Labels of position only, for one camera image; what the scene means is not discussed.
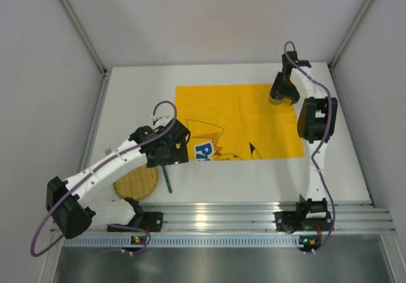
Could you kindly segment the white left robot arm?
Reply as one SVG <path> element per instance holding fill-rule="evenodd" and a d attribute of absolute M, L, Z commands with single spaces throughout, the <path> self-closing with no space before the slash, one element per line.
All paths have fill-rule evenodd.
<path fill-rule="evenodd" d="M 139 227 L 144 211 L 136 199 L 109 201 L 102 199 L 102 192 L 134 169 L 188 162 L 189 138 L 190 131 L 177 119 L 170 119 L 155 129 L 139 127 L 96 164 L 65 180 L 59 177 L 50 180 L 46 209 L 62 235 L 73 239 L 88 228 L 120 231 Z"/>

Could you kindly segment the aluminium mounting rail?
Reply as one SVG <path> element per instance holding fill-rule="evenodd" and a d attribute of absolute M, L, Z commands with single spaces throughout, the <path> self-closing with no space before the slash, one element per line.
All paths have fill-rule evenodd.
<path fill-rule="evenodd" d="M 294 211 L 292 202 L 267 203 L 143 203 L 145 211 L 162 212 L 162 231 L 175 234 L 249 232 L 275 233 L 274 214 Z M 388 209 L 367 203 L 338 203 L 335 206 L 337 234 L 391 234 L 395 225 Z"/>

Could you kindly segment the spoon with green handle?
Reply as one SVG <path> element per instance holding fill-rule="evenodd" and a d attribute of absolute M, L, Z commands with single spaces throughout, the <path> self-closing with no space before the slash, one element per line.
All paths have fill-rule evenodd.
<path fill-rule="evenodd" d="M 165 166 L 162 166 L 162 172 L 163 172 L 163 175 L 164 175 L 164 179 L 165 179 L 165 182 L 166 182 L 168 192 L 171 194 L 173 192 L 173 190 L 172 190 L 169 175 L 168 175 L 168 172 L 167 172 L 167 169 L 166 169 Z"/>

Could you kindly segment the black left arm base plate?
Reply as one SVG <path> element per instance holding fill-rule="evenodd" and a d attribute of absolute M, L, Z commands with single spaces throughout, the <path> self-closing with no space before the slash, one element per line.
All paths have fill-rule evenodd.
<path fill-rule="evenodd" d="M 135 228 L 146 230 L 147 232 L 160 232 L 163 224 L 162 212 L 143 211 L 136 214 L 127 225 L 113 224 L 107 227 L 108 232 L 134 232 Z"/>

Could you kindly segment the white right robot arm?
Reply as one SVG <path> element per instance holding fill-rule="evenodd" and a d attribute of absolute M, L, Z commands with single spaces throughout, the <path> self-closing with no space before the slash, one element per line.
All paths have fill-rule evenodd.
<path fill-rule="evenodd" d="M 296 50 L 284 51 L 282 70 L 270 89 L 270 101 L 291 105 L 302 101 L 297 131 L 306 143 L 310 160 L 305 170 L 308 180 L 306 195 L 299 196 L 295 211 L 275 213 L 277 230 L 292 234 L 297 231 L 328 231 L 333 219 L 328 210 L 332 196 L 324 179 L 327 144 L 334 134 L 338 102 L 329 90 L 311 78 L 311 64 L 300 60 Z"/>

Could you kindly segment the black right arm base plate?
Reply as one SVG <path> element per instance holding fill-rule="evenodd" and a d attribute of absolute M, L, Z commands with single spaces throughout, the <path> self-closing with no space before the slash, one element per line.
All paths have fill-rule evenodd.
<path fill-rule="evenodd" d="M 278 232 L 293 234 L 294 232 L 329 231 L 332 226 L 332 216 L 326 213 L 299 214 L 296 211 L 279 211 L 274 213 Z"/>

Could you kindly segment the round woven bamboo plate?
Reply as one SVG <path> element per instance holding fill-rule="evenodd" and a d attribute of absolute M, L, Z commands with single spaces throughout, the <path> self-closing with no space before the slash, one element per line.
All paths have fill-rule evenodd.
<path fill-rule="evenodd" d="M 113 184 L 113 189 L 121 199 L 130 197 L 136 201 L 142 201 L 153 193 L 158 181 L 158 170 L 144 165 L 119 178 Z"/>

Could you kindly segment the yellow cartoon placemat cloth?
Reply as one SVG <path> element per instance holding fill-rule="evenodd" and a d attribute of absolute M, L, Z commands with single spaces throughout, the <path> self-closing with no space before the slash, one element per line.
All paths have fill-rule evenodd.
<path fill-rule="evenodd" d="M 191 161 L 302 158 L 294 106 L 268 99 L 269 84 L 178 86 L 178 120 Z"/>

